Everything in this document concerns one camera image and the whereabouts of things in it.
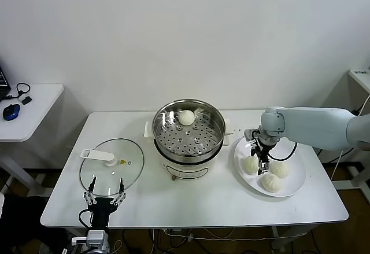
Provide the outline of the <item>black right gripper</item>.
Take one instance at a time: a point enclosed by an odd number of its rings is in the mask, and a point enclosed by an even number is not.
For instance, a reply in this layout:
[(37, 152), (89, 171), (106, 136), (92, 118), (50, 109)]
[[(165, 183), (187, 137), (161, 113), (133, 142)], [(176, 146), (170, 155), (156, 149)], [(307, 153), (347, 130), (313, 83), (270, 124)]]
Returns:
[(275, 144), (266, 145), (260, 141), (259, 138), (256, 139), (256, 145), (251, 147), (250, 155), (258, 156), (258, 171), (257, 175), (262, 175), (269, 171), (269, 152), (275, 147)]

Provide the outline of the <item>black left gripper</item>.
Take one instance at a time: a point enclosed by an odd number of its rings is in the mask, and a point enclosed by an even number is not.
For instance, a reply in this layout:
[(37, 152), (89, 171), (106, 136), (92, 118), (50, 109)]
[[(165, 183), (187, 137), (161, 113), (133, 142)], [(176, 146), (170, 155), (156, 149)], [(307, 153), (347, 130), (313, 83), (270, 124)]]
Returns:
[(88, 205), (88, 210), (92, 213), (92, 226), (107, 226), (109, 224), (109, 217), (114, 213), (118, 206), (125, 200), (125, 186), (123, 179), (120, 178), (119, 192), (117, 197), (96, 197), (94, 198), (93, 190), (96, 182), (96, 176), (93, 177), (88, 189), (84, 192), (84, 199)]

